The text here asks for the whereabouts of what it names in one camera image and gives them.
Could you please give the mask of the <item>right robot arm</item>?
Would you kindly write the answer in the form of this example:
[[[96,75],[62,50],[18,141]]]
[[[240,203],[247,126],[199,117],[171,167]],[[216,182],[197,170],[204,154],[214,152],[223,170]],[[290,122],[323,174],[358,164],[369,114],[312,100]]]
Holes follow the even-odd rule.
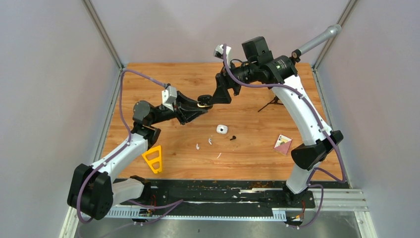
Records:
[[[274,57],[262,36],[242,44],[245,62],[235,66],[229,59],[231,48],[218,45],[213,55],[223,60],[223,68],[216,75],[216,90],[209,104],[229,104],[233,89],[238,95],[241,87],[269,88],[290,114],[302,138],[302,144],[291,151],[294,167],[286,181],[283,192],[284,203],[295,207],[303,200],[302,192],[307,190],[309,180],[319,164],[343,140],[343,134],[332,128],[321,118],[304,90],[295,67],[300,51],[292,57]]]

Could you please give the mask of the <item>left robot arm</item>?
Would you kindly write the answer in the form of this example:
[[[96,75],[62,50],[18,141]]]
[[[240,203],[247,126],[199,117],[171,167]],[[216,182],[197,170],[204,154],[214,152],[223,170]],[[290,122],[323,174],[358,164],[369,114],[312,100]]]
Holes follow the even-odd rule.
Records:
[[[177,119],[187,124],[212,108],[211,95],[190,99],[180,91],[162,92],[162,104],[154,106],[141,100],[133,107],[133,128],[127,138],[102,159],[91,165],[80,164],[73,173],[67,203],[76,209],[79,220],[86,224],[106,216],[112,206],[135,200],[140,205],[152,198],[151,183],[142,177],[115,182],[116,177],[136,158],[151,149],[161,133],[154,124]]]

